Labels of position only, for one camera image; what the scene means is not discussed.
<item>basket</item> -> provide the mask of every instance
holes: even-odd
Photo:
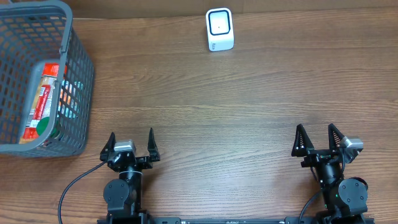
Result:
[[[83,152],[95,73],[72,20],[71,9],[61,1],[0,6],[1,154],[56,157]],[[48,125],[38,138],[20,144],[45,63],[60,65]]]

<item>wooden table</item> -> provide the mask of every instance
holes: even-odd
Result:
[[[100,163],[111,131],[144,155],[150,127],[162,155],[144,172],[153,215],[295,216],[319,189],[290,156],[299,123],[319,149],[329,123],[364,141],[345,175],[368,182],[366,216],[397,222],[397,21],[398,8],[234,15],[234,49],[215,53],[203,16],[75,21],[96,68],[86,151],[1,156],[0,222],[57,223],[62,191]],[[102,167],[74,185],[64,223],[104,218],[117,177]]]

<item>green round object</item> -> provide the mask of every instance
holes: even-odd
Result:
[[[49,117],[46,117],[46,118],[42,118],[42,119],[37,123],[36,132],[37,132],[37,134],[38,134],[39,136],[41,136],[41,135],[43,134],[43,132],[45,131],[47,125],[49,125],[49,121],[50,121],[50,118],[49,118]],[[58,134],[59,134],[59,131],[57,131],[57,129],[54,128],[54,129],[51,131],[50,137],[51,137],[51,138],[54,138],[54,137],[56,137]]]

